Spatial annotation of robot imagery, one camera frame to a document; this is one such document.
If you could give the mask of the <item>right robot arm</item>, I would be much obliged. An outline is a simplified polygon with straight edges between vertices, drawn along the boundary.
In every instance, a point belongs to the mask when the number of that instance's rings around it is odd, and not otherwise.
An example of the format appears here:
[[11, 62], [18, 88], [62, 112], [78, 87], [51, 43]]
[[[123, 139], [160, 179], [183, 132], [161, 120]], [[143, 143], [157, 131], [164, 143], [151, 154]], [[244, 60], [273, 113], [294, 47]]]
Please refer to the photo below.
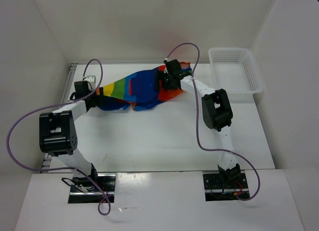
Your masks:
[[211, 130], [221, 151], [217, 164], [219, 184], [222, 189], [231, 188], [239, 178], [241, 170], [233, 153], [231, 123], [233, 111], [224, 89], [214, 89], [192, 77], [192, 72], [181, 67], [176, 60], [164, 60], [165, 69], [156, 74], [155, 88], [165, 91], [188, 92], [195, 95], [196, 102], [196, 138], [199, 139], [199, 119]]

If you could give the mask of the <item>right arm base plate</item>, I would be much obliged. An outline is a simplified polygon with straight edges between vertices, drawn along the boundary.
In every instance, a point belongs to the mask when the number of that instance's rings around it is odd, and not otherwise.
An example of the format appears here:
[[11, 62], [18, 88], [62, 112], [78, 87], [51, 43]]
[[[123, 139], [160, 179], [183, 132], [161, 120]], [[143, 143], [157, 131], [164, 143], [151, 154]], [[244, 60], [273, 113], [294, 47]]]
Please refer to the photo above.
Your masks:
[[219, 173], [203, 173], [205, 200], [210, 201], [233, 201], [237, 195], [242, 199], [250, 198], [245, 173], [229, 184], [223, 184]]

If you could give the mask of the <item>rainbow striped shorts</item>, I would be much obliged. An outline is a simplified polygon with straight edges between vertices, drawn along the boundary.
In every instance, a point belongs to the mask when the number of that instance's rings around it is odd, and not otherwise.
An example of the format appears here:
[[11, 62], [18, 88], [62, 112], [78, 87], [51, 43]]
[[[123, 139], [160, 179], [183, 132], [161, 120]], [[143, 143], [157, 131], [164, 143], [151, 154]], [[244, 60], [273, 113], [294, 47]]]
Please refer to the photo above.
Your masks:
[[174, 99], [183, 90], [165, 90], [162, 87], [162, 80], [157, 80], [157, 75], [162, 75], [165, 69], [166, 66], [161, 65], [151, 70], [138, 71], [98, 88], [98, 108], [115, 111], [131, 106], [134, 111], [146, 111]]

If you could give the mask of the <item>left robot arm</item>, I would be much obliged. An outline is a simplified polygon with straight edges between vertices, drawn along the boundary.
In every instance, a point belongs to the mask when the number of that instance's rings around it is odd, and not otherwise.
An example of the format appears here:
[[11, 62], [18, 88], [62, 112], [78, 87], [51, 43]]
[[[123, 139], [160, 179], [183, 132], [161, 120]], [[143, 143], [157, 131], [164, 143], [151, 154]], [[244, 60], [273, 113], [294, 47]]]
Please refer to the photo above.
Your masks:
[[94, 93], [84, 100], [62, 106], [39, 116], [39, 147], [43, 153], [73, 167], [72, 185], [78, 191], [95, 191], [100, 184], [97, 171], [78, 150], [75, 120], [97, 105]]

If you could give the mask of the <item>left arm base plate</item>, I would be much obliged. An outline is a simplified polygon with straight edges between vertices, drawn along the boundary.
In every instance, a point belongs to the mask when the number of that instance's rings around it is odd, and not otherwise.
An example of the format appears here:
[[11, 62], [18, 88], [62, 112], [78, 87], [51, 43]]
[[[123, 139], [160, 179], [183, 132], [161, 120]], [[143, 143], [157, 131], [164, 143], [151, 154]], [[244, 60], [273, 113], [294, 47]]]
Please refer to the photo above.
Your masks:
[[[86, 178], [62, 178], [61, 180], [70, 187], [69, 204], [99, 203], [103, 198], [102, 193]], [[115, 197], [115, 182], [115, 173], [99, 173], [96, 179], [96, 183], [111, 203], [114, 202]]]

